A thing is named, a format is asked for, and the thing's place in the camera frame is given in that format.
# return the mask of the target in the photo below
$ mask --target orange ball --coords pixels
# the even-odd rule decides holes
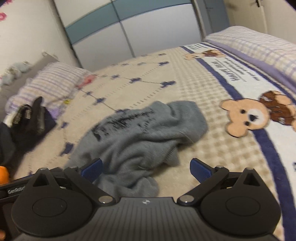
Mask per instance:
[[[9,182],[9,173],[6,167],[0,166],[0,185]]]

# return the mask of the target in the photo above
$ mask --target wardrobe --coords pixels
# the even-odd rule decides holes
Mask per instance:
[[[202,40],[190,0],[54,0],[83,68]]]

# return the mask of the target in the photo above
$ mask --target cartoon bear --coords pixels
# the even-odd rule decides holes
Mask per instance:
[[[186,60],[191,60],[194,58],[203,58],[203,57],[217,57],[217,58],[226,57],[225,54],[223,54],[220,50],[217,50],[217,49],[210,49],[201,53],[189,53],[189,54],[185,54],[184,56]]]
[[[228,111],[226,131],[234,137],[246,136],[249,130],[266,127],[269,120],[292,126],[296,131],[296,106],[278,91],[263,93],[258,100],[224,100],[220,107]]]

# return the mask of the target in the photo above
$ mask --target striped pillow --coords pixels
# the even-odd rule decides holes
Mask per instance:
[[[16,112],[22,105],[31,105],[37,97],[42,96],[42,105],[51,114],[56,115],[63,101],[73,92],[75,85],[89,74],[90,72],[85,69],[60,62],[50,63],[34,79],[28,79],[27,84],[20,88],[16,95],[8,99],[5,111],[7,114]]]

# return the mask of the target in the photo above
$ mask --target gray sweater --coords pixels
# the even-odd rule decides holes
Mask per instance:
[[[67,166],[101,158],[104,170],[94,182],[99,188],[115,198],[154,197],[159,191],[150,177],[154,169],[162,163],[177,166],[177,145],[194,143],[206,131],[195,102],[154,102],[102,120],[81,139]]]

